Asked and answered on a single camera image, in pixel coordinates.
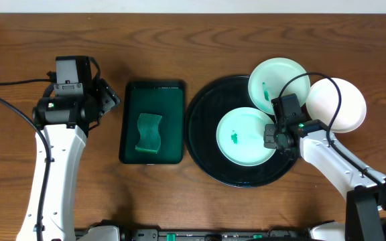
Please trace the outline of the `white plate bottom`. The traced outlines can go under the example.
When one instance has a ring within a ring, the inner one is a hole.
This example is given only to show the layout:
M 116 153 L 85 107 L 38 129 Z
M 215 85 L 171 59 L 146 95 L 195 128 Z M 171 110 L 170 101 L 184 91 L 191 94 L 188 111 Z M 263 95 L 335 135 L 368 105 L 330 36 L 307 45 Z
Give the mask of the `white plate bottom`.
M 265 125 L 273 120 L 264 112 L 240 107 L 226 113 L 216 128 L 221 153 L 234 164 L 252 167 L 269 160 L 274 149 L 264 147 Z

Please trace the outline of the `white plate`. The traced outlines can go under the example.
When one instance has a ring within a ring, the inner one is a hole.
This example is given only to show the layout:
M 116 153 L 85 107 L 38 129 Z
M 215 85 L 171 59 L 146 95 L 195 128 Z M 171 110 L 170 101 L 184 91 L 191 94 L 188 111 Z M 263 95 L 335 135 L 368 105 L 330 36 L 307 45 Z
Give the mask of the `white plate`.
M 360 127 L 367 114 L 367 105 L 360 90 L 350 82 L 333 78 L 342 97 L 340 110 L 331 126 L 334 133 L 348 133 Z M 328 79 L 314 83 L 306 100 L 306 109 L 312 120 L 318 119 L 329 125 L 336 107 L 338 93 L 335 85 Z
M 234 164 L 252 167 L 269 160 L 274 149 L 264 147 L 265 125 L 273 120 L 264 112 L 240 107 L 226 113 L 216 128 L 221 153 Z
M 305 73 L 306 70 L 291 59 L 268 59 L 252 71 L 247 87 L 249 97 L 259 110 L 274 115 L 271 101 L 279 96 L 282 88 L 291 79 Z M 302 76 L 289 84 L 283 96 L 295 94 L 300 106 L 303 106 L 309 95 L 310 87 L 309 76 Z

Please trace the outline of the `white plate top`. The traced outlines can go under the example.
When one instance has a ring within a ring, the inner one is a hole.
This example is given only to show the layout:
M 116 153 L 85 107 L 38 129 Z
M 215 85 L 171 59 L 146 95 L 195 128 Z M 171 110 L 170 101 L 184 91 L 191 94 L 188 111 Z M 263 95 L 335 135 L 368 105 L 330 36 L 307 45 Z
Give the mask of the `white plate top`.
M 334 133 L 348 133 L 360 127 L 367 114 L 367 105 L 360 90 L 350 82 L 333 78 L 342 97 L 340 110 L 331 126 Z M 306 109 L 312 120 L 318 119 L 329 125 L 336 107 L 338 93 L 335 85 L 328 79 L 314 83 L 306 100 Z

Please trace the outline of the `green wavy sponge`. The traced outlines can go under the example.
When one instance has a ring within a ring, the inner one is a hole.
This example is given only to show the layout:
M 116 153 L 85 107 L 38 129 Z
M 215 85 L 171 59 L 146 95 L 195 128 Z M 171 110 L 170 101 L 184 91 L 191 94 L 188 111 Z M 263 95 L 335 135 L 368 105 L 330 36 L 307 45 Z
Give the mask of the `green wavy sponge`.
M 139 141 L 135 150 L 142 153 L 157 154 L 162 144 L 159 124 L 162 116 L 158 114 L 141 113 L 137 119 Z

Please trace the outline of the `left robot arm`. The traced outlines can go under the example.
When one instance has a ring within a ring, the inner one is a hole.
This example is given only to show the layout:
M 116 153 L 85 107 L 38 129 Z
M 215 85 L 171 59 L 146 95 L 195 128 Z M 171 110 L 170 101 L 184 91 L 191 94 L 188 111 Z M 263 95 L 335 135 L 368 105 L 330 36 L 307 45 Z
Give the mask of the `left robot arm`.
M 79 236 L 74 228 L 78 167 L 91 123 L 120 103 L 112 88 L 95 80 L 55 84 L 34 108 L 37 156 L 27 213 L 17 240 L 120 240 L 121 229 L 103 220 Z

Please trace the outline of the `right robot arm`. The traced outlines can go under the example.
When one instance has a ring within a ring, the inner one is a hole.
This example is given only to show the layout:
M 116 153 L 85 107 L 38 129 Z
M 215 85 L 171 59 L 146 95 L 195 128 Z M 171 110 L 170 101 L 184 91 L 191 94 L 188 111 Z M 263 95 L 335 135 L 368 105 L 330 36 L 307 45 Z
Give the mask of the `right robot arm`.
M 386 175 L 342 145 L 318 120 L 267 124 L 264 145 L 319 170 L 346 201 L 345 222 L 310 228 L 311 240 L 386 240 Z

